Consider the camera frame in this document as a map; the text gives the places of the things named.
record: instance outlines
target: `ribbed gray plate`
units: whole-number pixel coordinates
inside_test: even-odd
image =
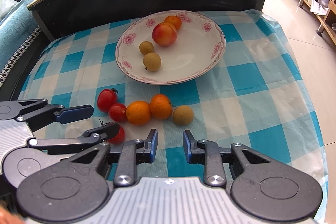
[[[27,220],[26,224],[37,222]],[[78,224],[260,224],[238,209],[225,190],[197,177],[141,178],[115,190],[106,206]],[[316,224],[308,219],[302,224]]]
[[[16,148],[25,147],[27,140],[33,137],[26,122],[0,121],[0,175],[2,175],[2,161],[5,156]]]

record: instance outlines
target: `houndstooth fabric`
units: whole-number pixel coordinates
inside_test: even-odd
[[[28,49],[28,47],[32,44],[32,42],[36,39],[36,37],[40,34],[41,28],[38,26],[31,35],[26,39],[25,42],[14,52],[12,57],[8,60],[5,67],[0,72],[0,88],[5,82],[9,72],[14,67],[15,63],[19,60],[19,58],[24,54],[24,52]]]

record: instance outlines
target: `plate rim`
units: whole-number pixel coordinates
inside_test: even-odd
[[[174,80],[174,81],[155,81],[155,82],[151,82],[151,81],[146,81],[146,80],[142,80],[142,79],[138,79],[136,78],[134,75],[130,75],[129,73],[125,72],[121,66],[121,63],[118,61],[118,58],[120,56],[119,54],[119,47],[120,47],[120,44],[122,43],[122,37],[123,35],[127,32],[127,30],[129,30],[129,28],[132,26],[132,25],[135,25],[136,23],[138,23],[140,20],[144,20],[145,18],[148,18],[150,16],[154,16],[154,15],[157,15],[157,14],[164,14],[164,13],[172,13],[172,12],[187,12],[187,13],[192,13],[193,15],[196,15],[196,16],[202,16],[202,17],[205,17],[207,18],[208,20],[210,20],[211,22],[213,22],[215,24],[215,27],[216,29],[219,31],[220,33],[220,36],[221,36],[221,41],[223,42],[224,46],[222,48],[222,52],[221,54],[219,54],[216,59],[214,60],[214,62],[208,67],[208,68],[205,68],[204,71],[200,72],[199,74],[195,75],[195,76],[190,76],[190,77],[187,77],[185,79],[181,79],[181,80]],[[206,15],[203,15],[201,13],[198,13],[198,12],[192,12],[192,11],[188,11],[188,10],[166,10],[166,11],[161,11],[161,12],[157,12],[157,13],[154,13],[154,14],[150,14],[150,15],[147,15],[145,17],[142,17],[142,18],[139,18],[137,21],[133,22],[129,27],[127,27],[127,29],[121,34],[121,36],[119,37],[118,41],[117,41],[117,45],[115,47],[115,61],[119,67],[119,69],[126,75],[128,76],[129,78],[137,81],[137,82],[141,82],[141,83],[144,83],[144,84],[149,84],[149,85],[175,85],[175,84],[180,84],[180,83],[184,83],[184,82],[187,82],[187,81],[190,81],[190,80],[193,80],[193,79],[196,79],[198,77],[200,77],[201,75],[207,73],[209,70],[211,70],[214,66],[216,66],[216,64],[219,62],[219,60],[222,58],[224,52],[225,52],[225,49],[226,49],[226,37],[222,31],[222,29],[220,28],[220,26],[214,21],[212,20],[211,18],[207,17]]]

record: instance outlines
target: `blue blanket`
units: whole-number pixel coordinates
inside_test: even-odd
[[[136,100],[149,102],[153,95],[164,93],[173,107],[192,107],[195,119],[188,129],[196,139],[216,141],[222,147],[244,143],[317,179],[324,197],[315,219],[323,223],[328,187],[325,149],[314,107],[281,26],[255,10],[204,14],[222,29],[226,51],[206,74],[177,85],[136,82],[118,68],[117,41],[135,20],[106,24],[52,42],[19,98],[46,98],[66,107],[91,104],[94,114],[70,124],[53,123],[34,134],[37,138],[77,137],[100,126],[100,120],[111,121],[95,103],[104,88],[116,88],[119,102],[126,105]],[[176,126],[171,118],[152,119],[141,127],[128,122],[122,126],[126,140],[144,139],[151,128],[159,132],[156,160],[152,165],[139,165],[140,176],[202,177],[202,166],[185,160],[185,128]]]
[[[32,1],[21,0],[0,22],[0,71],[37,27],[32,12],[27,9]]]

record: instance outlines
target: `orange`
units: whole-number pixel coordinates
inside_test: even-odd
[[[152,117],[149,103],[145,101],[135,101],[126,109],[127,120],[135,126],[142,126],[149,122]]]
[[[173,107],[169,98],[164,94],[157,94],[151,100],[151,113],[159,120],[168,119],[173,113]]]
[[[24,221],[0,206],[0,223],[24,224]]]
[[[182,26],[182,21],[178,16],[167,16],[165,22],[173,24],[176,30],[179,30]]]

